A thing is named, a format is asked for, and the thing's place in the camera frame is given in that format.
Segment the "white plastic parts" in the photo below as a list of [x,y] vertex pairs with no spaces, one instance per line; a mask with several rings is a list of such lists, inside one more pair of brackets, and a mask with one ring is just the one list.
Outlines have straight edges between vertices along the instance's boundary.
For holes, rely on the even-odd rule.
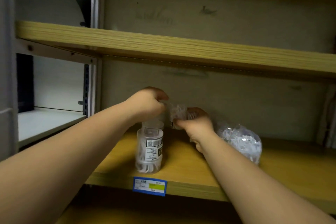
[[263,146],[260,137],[244,126],[231,127],[223,123],[217,129],[217,135],[228,142],[250,161],[259,164]]
[[135,167],[140,173],[156,173],[161,168],[163,131],[143,125],[137,132],[137,139]]
[[185,104],[170,104],[169,108],[169,124],[173,129],[182,129],[174,124],[174,119],[186,120],[187,119],[187,106]]

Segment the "barcode label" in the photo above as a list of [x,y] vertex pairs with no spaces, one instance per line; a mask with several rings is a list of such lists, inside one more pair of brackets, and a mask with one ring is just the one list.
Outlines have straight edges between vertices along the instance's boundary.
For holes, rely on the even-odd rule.
[[162,144],[162,138],[159,138],[157,140],[147,140],[146,147],[155,147]]

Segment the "forearm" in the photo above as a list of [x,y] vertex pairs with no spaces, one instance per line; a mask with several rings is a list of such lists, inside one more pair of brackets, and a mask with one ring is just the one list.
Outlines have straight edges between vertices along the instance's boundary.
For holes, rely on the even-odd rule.
[[271,178],[215,133],[209,133],[201,146],[244,223],[335,223],[333,218]]
[[51,223],[135,123],[120,103],[0,163],[3,223]]

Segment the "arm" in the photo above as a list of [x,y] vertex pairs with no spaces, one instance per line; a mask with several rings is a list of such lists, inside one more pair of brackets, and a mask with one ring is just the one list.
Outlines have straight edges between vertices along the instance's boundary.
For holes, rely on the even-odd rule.
[[246,224],[335,224],[316,206],[299,197],[223,141],[213,131],[207,114],[195,120],[177,120],[204,154],[221,187]]
[[1,162],[1,223],[54,223],[125,131],[164,111],[159,99],[146,88]]

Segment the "white sticker label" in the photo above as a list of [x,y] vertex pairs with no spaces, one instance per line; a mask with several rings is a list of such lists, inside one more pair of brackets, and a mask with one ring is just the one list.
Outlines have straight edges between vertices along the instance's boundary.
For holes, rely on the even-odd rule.
[[156,160],[162,155],[162,137],[146,141],[145,161]]
[[161,181],[152,181],[152,180],[147,180],[146,178],[134,180],[134,189],[137,189],[137,190],[150,191],[150,192],[164,194],[165,187],[166,187],[166,183],[161,182]]

